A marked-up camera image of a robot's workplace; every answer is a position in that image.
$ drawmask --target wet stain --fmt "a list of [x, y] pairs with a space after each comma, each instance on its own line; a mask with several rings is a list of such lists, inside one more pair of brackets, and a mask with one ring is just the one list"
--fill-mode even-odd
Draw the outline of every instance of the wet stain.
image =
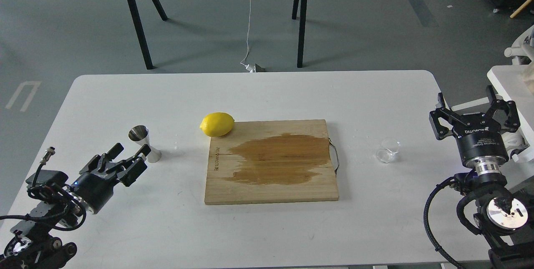
[[305, 134], [284, 133], [252, 140], [229, 151], [241, 155], [244, 161], [239, 161], [238, 171], [225, 180], [250, 185], [303, 184], [320, 175], [311, 169], [330, 160], [328, 139]]

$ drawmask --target jigger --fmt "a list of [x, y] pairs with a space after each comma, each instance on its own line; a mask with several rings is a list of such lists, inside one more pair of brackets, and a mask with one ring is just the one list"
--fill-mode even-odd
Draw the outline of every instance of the jigger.
[[137, 125], [128, 132], [128, 138], [134, 141], [135, 143], [143, 146], [147, 144], [150, 147], [150, 153], [146, 156], [146, 160], [149, 163], [155, 163], [161, 158], [161, 151], [152, 147], [149, 143], [149, 129], [145, 125]]

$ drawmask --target cable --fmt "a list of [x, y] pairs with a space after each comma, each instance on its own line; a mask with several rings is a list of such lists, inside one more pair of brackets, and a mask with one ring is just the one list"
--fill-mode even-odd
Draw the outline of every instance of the cable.
[[37, 177], [39, 176], [40, 169], [42, 169], [43, 166], [44, 166], [44, 164], [40, 164], [40, 165], [37, 167], [37, 170], [35, 171], [35, 174], [34, 174], [34, 180], [32, 181], [32, 188], [35, 187], [35, 183], [37, 182]]
[[247, 59], [248, 54], [250, 53], [250, 46], [248, 45], [248, 36], [250, 35], [250, 18], [252, 14], [252, 0], [248, 0], [248, 31], [247, 31], [247, 54], [244, 56], [243, 60], [239, 62], [240, 64], [244, 65], [246, 68], [247, 65], [243, 64], [243, 62]]
[[18, 219], [18, 220], [24, 220], [24, 221], [46, 221], [50, 219], [57, 218], [59, 216], [64, 216], [70, 211], [70, 208], [68, 206], [65, 206], [65, 209], [63, 210], [63, 213], [54, 214], [50, 216], [30, 216], [30, 214], [26, 214], [24, 216], [22, 215], [6, 215], [6, 216], [0, 216], [0, 220], [6, 220], [6, 219]]
[[0, 220], [18, 219], [18, 220], [24, 220], [24, 221], [33, 221], [36, 224], [44, 225], [46, 227], [49, 227], [50, 229], [56, 229], [57, 231], [74, 231], [75, 229], [78, 229], [79, 227], [81, 227], [82, 224], [86, 221], [87, 211], [83, 207], [83, 205], [78, 200], [76, 200], [74, 197], [69, 195], [69, 193], [67, 193], [67, 191], [65, 191], [63, 189], [60, 189], [59, 191], [63, 194], [64, 197], [65, 196], [70, 197], [69, 200], [74, 202], [80, 208], [80, 211], [82, 212], [82, 220], [78, 224], [73, 226], [73, 227], [58, 227], [58, 226], [51, 225], [51, 224], [43, 222], [43, 221], [46, 221], [46, 220], [58, 218], [60, 216], [64, 216], [64, 215], [68, 214], [68, 212], [70, 212], [70, 210], [71, 210], [71, 208], [70, 208], [70, 206], [68, 204], [65, 205], [65, 209], [63, 210], [63, 212], [59, 213], [59, 214], [54, 214], [54, 215], [50, 215], [50, 216], [42, 216], [42, 217], [34, 217], [34, 216], [30, 216], [29, 214], [26, 214], [24, 216], [21, 216], [21, 215], [6, 215], [6, 216], [0, 216]]
[[423, 224], [425, 225], [425, 231], [427, 232], [427, 236], [429, 240], [432, 242], [433, 246], [435, 247], [436, 251], [439, 252], [449, 263], [456, 266], [458, 269], [465, 269], [460, 263], [458, 263], [455, 259], [453, 259], [442, 247], [439, 245], [438, 241], [433, 236], [433, 233], [431, 231], [431, 226], [428, 221], [428, 211], [430, 209], [432, 199], [437, 195], [439, 191], [444, 189], [447, 186], [453, 185], [454, 177], [449, 177], [446, 180], [444, 180], [439, 185], [436, 185], [436, 188], [432, 191], [432, 193], [429, 195], [427, 202], [425, 203], [425, 210], [423, 210]]

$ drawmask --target small glass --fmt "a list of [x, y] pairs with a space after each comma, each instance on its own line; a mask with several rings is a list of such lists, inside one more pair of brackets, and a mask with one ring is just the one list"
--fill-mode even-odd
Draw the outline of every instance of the small glass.
[[376, 150], [376, 158], [382, 163], [390, 163], [401, 149], [401, 143], [394, 138], [384, 138]]

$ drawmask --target black cable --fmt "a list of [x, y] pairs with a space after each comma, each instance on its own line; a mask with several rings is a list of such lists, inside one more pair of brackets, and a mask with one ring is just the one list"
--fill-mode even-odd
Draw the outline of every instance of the black cable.
[[58, 213], [50, 216], [30, 216], [30, 214], [25, 215], [6, 215], [6, 216], [0, 216], [0, 220], [6, 220], [6, 219], [18, 219], [18, 220], [24, 220], [24, 221], [46, 221], [50, 219], [57, 218], [59, 216], [64, 216], [69, 212], [70, 208], [68, 206], [65, 206], [65, 210], [63, 210], [63, 213]]
[[32, 181], [32, 188], [35, 187], [35, 183], [37, 183], [37, 177], [39, 176], [40, 170], [43, 168], [43, 166], [44, 164], [40, 164], [37, 167], [37, 170], [35, 171], [35, 174], [34, 174], [34, 180]]
[[431, 226], [428, 221], [428, 212], [432, 203], [432, 199], [437, 195], [439, 191], [444, 189], [447, 186], [454, 184], [454, 177], [449, 177], [446, 180], [444, 180], [439, 185], [436, 185], [436, 188], [432, 191], [432, 193], [429, 195], [427, 202], [425, 203], [425, 210], [423, 211], [423, 224], [425, 225], [425, 231], [427, 232], [427, 236], [429, 240], [432, 242], [433, 246], [435, 247], [436, 251], [439, 252], [449, 263], [456, 266], [458, 269], [465, 269], [460, 263], [458, 263], [455, 259], [453, 259], [442, 247], [439, 245], [438, 241], [433, 236], [433, 233], [431, 231]]

